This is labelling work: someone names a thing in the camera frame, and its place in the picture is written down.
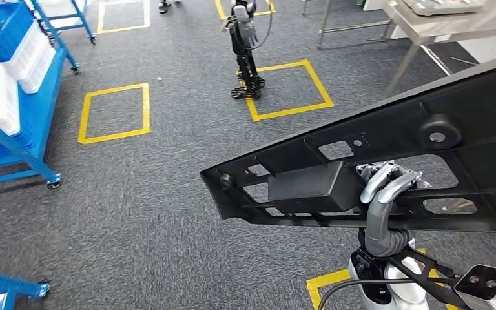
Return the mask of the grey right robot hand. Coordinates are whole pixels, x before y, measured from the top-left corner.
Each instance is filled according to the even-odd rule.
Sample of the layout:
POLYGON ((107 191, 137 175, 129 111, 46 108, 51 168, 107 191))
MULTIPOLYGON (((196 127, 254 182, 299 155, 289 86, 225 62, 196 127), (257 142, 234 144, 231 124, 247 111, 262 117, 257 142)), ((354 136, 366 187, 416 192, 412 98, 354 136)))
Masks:
POLYGON ((398 254, 411 240, 404 229, 391 230, 389 215, 393 202, 412 187, 424 188, 422 172, 405 169, 394 161, 382 161, 356 167, 366 182, 360 195, 360 202, 368 205, 366 228, 359 234, 361 245, 375 257, 398 254))

